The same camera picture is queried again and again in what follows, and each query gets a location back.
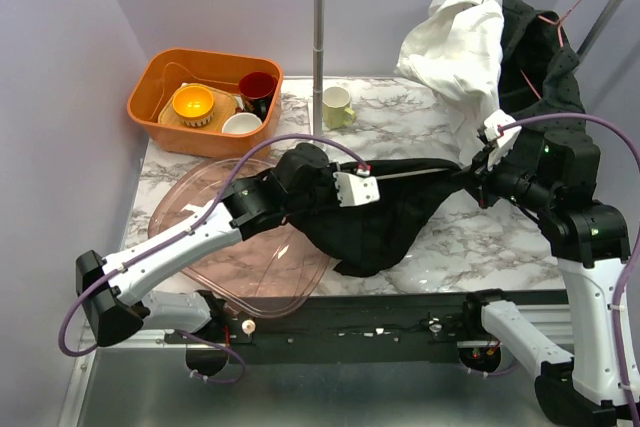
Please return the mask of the plain black garment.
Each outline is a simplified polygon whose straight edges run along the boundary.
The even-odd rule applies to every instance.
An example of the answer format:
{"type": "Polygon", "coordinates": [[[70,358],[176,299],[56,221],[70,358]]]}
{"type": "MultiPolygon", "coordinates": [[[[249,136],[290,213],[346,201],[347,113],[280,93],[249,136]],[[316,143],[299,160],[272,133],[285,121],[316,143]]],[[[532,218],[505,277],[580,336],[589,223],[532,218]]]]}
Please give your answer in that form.
{"type": "Polygon", "coordinates": [[[291,225],[338,261],[335,270],[345,276],[371,277],[397,265],[440,205],[470,185],[467,173],[444,159],[373,160],[369,165],[374,177],[430,168],[450,170],[377,180],[377,202],[290,217],[291,225]]]}

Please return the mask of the black dotted garment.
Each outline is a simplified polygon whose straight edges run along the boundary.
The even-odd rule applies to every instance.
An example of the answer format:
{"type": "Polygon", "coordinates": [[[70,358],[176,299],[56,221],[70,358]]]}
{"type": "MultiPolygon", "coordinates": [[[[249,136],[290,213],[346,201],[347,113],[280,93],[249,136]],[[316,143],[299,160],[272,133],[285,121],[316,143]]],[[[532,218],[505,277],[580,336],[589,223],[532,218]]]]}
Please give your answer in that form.
{"type": "Polygon", "coordinates": [[[585,112],[574,70],[579,57],[559,15],[523,0],[502,0],[500,107],[514,119],[585,112]]]}

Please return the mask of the white skirt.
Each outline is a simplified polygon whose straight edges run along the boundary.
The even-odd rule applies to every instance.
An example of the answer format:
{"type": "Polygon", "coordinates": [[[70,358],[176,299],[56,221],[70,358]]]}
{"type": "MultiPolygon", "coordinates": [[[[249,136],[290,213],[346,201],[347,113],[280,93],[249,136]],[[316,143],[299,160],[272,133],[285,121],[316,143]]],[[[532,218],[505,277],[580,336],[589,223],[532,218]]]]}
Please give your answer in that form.
{"type": "Polygon", "coordinates": [[[481,150],[478,128],[499,109],[503,27],[502,0],[432,0],[400,47],[395,72],[446,108],[463,164],[481,150]]]}

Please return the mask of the pink wire hanger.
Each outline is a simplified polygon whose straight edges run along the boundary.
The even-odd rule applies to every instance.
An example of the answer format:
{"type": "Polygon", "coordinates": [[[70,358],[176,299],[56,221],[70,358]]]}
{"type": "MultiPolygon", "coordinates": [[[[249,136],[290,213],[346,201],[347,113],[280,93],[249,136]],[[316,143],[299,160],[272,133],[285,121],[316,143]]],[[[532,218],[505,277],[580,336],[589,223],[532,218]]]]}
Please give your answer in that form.
{"type": "MultiPolygon", "coordinates": [[[[523,35],[521,36],[521,39],[524,43],[522,44],[523,47],[523,51],[524,54],[529,55],[529,57],[533,56],[533,58],[537,58],[536,56],[539,56],[540,53],[547,55],[549,52],[551,52],[551,57],[553,57],[553,55],[555,55],[554,53],[567,53],[568,52],[568,47],[565,49],[564,48],[564,43],[566,40],[566,36],[565,36],[565,32],[564,32],[564,24],[567,20],[567,18],[571,15],[571,13],[579,6],[579,4],[581,2],[583,2],[584,0],[577,0],[571,8],[569,8],[562,16],[556,18],[555,20],[550,19],[545,17],[544,15],[537,15],[535,18],[532,18],[533,24],[536,24],[537,27],[534,29],[533,32],[533,37],[531,37],[531,39],[527,40],[527,29],[528,27],[531,27],[531,25],[527,26],[527,29],[525,29],[523,35]],[[549,29],[547,29],[546,27],[541,27],[541,23],[550,25],[555,27],[556,29],[556,34],[557,34],[557,49],[553,50],[551,47],[549,47],[549,36],[547,34],[550,33],[550,27],[549,29]]],[[[524,64],[522,65],[529,65],[527,64],[527,61],[525,59],[525,61],[523,61],[524,64]]],[[[535,102],[537,101],[541,101],[543,99],[543,96],[540,94],[540,92],[538,92],[537,90],[537,84],[535,84],[534,82],[531,82],[531,80],[529,79],[529,77],[527,76],[527,73],[525,72],[525,70],[523,70],[522,65],[518,64],[520,66],[520,74],[521,74],[521,80],[523,80],[526,83],[526,86],[528,87],[527,93],[525,94],[525,100],[532,100],[535,102]]]]}

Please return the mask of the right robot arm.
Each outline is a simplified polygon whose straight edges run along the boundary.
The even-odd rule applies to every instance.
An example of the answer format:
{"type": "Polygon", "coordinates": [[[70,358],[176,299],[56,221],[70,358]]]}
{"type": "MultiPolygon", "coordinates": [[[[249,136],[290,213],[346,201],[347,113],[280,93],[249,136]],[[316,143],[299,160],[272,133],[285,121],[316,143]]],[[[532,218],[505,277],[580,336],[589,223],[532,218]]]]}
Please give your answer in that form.
{"type": "Polygon", "coordinates": [[[504,198],[537,218],[557,260],[570,309],[567,351],[524,317],[504,293],[471,294],[460,314],[469,337],[497,338],[534,380],[545,416],[561,426],[639,423],[639,367],[625,286],[639,257],[616,208],[594,200],[600,151],[583,132],[550,130],[522,165],[507,157],[524,132],[498,127],[468,173],[481,202],[504,198]]]}

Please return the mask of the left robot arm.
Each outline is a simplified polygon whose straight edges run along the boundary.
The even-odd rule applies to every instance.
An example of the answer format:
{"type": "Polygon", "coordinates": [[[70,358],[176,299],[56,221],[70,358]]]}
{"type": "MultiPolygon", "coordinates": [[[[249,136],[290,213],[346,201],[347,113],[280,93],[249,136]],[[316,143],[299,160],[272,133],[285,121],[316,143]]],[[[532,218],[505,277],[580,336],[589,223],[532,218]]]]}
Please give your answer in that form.
{"type": "Polygon", "coordinates": [[[209,254],[279,227],[292,214],[335,205],[335,170],[319,147],[300,143],[252,177],[231,173],[214,200],[155,237],[107,256],[81,254],[75,262],[78,306],[97,346],[117,345],[145,329],[214,340],[222,319],[212,297],[159,292],[157,286],[209,254]]]}

